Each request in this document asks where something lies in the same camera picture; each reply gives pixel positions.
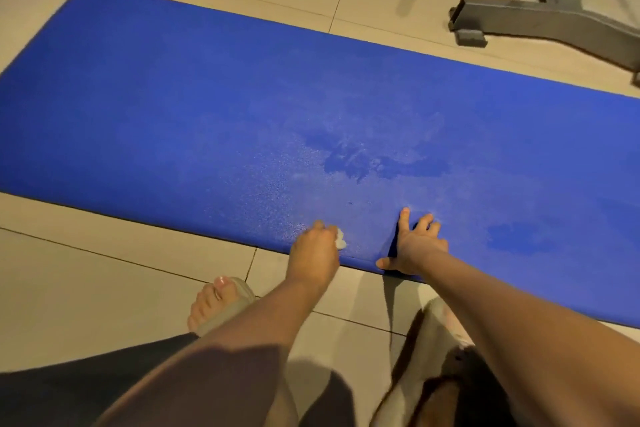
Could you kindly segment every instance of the painted toenail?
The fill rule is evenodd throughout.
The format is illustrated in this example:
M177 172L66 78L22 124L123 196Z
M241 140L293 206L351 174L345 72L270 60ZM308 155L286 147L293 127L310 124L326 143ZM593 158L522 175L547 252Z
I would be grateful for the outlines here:
M228 283L229 283L229 277L226 277L224 275L221 275L220 277L217 277L214 280L214 285L220 288L226 286Z

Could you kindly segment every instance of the tiled floor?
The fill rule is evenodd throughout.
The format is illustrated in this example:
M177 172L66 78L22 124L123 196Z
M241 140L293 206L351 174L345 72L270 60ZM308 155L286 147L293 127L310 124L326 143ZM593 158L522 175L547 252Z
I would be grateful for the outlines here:
M0 0L0 69L65 0ZM491 38L459 48L445 28L458 0L178 0L473 64L640 96L630 75L558 44ZM638 24L640 0L584 0ZM247 278L257 294L286 256L0 194L0 371L39 366L185 331L202 282ZM304 413L332 372L366 425L415 313L433 290L341 268L292 351ZM616 326L640 341L640 331Z

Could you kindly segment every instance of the toe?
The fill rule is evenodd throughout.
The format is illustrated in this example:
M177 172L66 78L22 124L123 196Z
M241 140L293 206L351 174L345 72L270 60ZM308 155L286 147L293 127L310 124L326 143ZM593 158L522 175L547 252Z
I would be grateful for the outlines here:
M224 275L213 281L213 287L216 289L218 297L220 297L225 304L233 302L239 297L236 283Z
M204 314L200 308L200 304L196 300L193 304L191 304L191 315L190 319L193 319L196 323L200 324L204 320Z
M216 289L214 289L213 284L207 284L202 288L202 295L204 296L204 300L207 302L209 306L214 306L218 302L218 296L216 295Z
M198 323L193 318L193 316L189 316L187 318L187 327L189 328L189 332L194 333L196 329L198 329Z

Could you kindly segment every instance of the metal equipment base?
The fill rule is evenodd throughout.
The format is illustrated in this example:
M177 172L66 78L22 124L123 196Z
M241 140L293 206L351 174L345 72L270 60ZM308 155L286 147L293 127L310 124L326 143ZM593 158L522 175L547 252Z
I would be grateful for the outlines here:
M449 30L460 46L484 48L485 34L562 42L633 73L640 87L640 29L590 10L580 0L460 0Z

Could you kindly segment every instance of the wet spot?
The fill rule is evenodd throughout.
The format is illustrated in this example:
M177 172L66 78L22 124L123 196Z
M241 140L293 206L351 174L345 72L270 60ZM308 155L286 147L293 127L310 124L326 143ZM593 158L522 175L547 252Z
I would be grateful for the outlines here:
M518 253L519 255L533 255L534 253L553 252L556 243L545 238L540 233L540 227L535 223L514 221L503 225L488 227L489 243L487 246L494 250Z
M599 199L598 204L611 228L640 250L640 207L614 199Z
M411 163L386 156L371 156L362 145L339 142L334 135L318 131L305 136L305 144L316 150L329 151L324 160L324 172L344 172L358 183L374 173L381 179L408 177L439 177L449 172L449 163L441 158L424 157Z
M337 137L327 131L312 131L304 136L305 145L315 150L333 151L335 149L336 142L339 141Z
M449 163L438 158L423 158L410 164L388 157L380 157L379 161L380 165L376 168L376 172L382 179L393 179L398 176L439 177L449 172Z

